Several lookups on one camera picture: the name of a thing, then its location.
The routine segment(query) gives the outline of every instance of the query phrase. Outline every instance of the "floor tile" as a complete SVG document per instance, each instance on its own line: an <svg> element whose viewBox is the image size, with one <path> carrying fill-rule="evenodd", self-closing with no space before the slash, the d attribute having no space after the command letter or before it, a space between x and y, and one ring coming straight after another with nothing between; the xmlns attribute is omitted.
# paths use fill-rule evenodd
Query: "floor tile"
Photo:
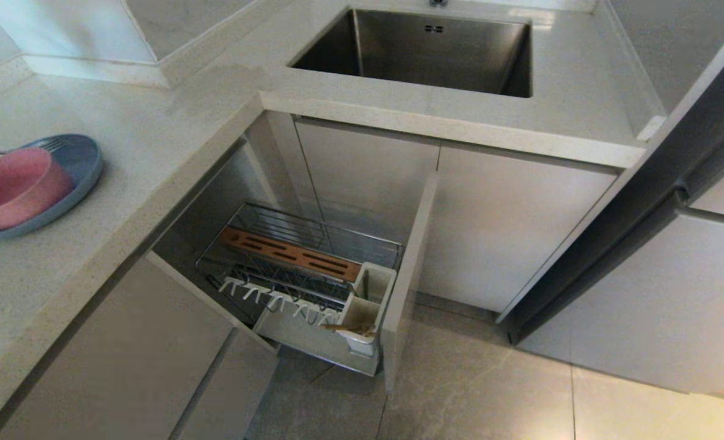
<svg viewBox="0 0 724 440"><path fill-rule="evenodd" d="M386 402L384 378L368 378L282 348L247 440L373 440Z"/></svg>
<svg viewBox="0 0 724 440"><path fill-rule="evenodd" d="M499 345L490 323L414 315L380 440L574 438L568 365Z"/></svg>
<svg viewBox="0 0 724 440"><path fill-rule="evenodd" d="M468 304L462 304L457 301L421 292L418 293L415 302L420 306L431 307L432 309L438 309L455 315L461 315L462 317L473 318L473 320L483 321L487 323L487 331L484 333L485 337L490 337L488 340L491 343L510 346L506 326L495 324L495 319L497 318L497 313L495 312L480 309L479 307L468 306Z"/></svg>
<svg viewBox="0 0 724 440"><path fill-rule="evenodd" d="M577 440L724 440L724 399L574 368Z"/></svg>

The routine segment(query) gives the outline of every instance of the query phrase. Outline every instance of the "countertop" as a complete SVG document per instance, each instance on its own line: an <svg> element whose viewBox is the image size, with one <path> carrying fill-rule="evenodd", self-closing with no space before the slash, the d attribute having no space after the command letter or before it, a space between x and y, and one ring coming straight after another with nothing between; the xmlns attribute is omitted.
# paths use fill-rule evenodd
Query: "countertop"
<svg viewBox="0 0 724 440"><path fill-rule="evenodd" d="M420 2L369 9L426 11ZM175 90L33 76L0 96L0 145L81 133L105 170L83 203L0 241L0 409L79 311L265 109L631 167L645 151L616 97L593 17L454 2L533 20L534 97L284 67L347 3L294 0Z"/></svg>

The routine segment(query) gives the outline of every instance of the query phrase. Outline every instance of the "kitchen sink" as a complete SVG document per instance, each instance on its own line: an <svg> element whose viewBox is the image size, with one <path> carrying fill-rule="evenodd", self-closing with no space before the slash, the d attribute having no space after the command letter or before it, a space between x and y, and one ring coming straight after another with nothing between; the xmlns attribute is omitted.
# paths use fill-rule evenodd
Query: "kitchen sink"
<svg viewBox="0 0 724 440"><path fill-rule="evenodd" d="M291 66L529 98L530 25L401 12L343 12Z"/></svg>

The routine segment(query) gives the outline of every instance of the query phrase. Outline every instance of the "refrigerator door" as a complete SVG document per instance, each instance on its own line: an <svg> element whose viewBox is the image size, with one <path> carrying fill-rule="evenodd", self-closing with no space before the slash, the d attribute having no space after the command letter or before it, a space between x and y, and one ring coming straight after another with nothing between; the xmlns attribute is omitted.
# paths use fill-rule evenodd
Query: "refrigerator door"
<svg viewBox="0 0 724 440"><path fill-rule="evenodd" d="M517 347L677 391L724 389L724 216L663 209L674 215L657 235Z"/></svg>

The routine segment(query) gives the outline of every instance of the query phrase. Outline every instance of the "cabinet door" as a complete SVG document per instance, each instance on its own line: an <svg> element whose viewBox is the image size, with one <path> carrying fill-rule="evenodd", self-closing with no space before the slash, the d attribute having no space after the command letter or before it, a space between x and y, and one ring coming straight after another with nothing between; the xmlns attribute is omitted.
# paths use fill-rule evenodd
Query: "cabinet door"
<svg viewBox="0 0 724 440"><path fill-rule="evenodd" d="M616 179L596 166L443 146L420 290L495 312Z"/></svg>
<svg viewBox="0 0 724 440"><path fill-rule="evenodd" d="M172 438L242 440L276 367L274 354L233 331Z"/></svg>
<svg viewBox="0 0 724 440"><path fill-rule="evenodd" d="M322 120L297 130L325 222L408 240L439 141Z"/></svg>
<svg viewBox="0 0 724 440"><path fill-rule="evenodd" d="M142 259L38 379L0 439L168 438L230 331Z"/></svg>
<svg viewBox="0 0 724 440"><path fill-rule="evenodd" d="M403 264L397 274L389 304L386 307L384 322L381 323L381 348L384 351L384 371L386 392L395 391L397 374L408 340L415 293L424 265L426 241L430 234L435 194L440 177L432 172L424 186L419 209L413 220L413 228L406 243Z"/></svg>

